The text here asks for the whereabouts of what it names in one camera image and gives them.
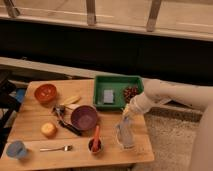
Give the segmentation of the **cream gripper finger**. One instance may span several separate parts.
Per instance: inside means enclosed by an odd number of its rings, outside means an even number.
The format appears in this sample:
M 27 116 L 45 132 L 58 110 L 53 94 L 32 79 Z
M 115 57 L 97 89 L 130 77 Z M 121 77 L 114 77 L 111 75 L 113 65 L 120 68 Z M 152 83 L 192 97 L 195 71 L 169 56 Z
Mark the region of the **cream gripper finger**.
M 128 117 L 130 115 L 130 108 L 129 108 L 129 104 L 126 104 L 125 108 L 122 109 L 122 116 Z

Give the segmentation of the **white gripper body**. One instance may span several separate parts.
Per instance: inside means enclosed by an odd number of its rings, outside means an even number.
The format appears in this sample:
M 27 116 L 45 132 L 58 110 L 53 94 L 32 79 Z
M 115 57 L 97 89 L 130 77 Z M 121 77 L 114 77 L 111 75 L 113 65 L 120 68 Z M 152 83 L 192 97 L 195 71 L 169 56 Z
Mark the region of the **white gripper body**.
M 143 92 L 130 100 L 129 108 L 135 114 L 145 114 L 155 106 L 156 101 L 156 98 L 148 96 Z

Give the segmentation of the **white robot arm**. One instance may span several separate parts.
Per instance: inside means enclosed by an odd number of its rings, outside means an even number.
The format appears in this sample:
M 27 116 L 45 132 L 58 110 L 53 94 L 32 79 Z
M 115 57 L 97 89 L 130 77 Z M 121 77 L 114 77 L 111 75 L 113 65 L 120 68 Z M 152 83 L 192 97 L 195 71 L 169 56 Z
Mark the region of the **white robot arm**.
M 203 112 L 188 171 L 213 171 L 213 86 L 149 79 L 144 91 L 125 106 L 123 116 L 145 114 L 155 105 L 170 100 Z

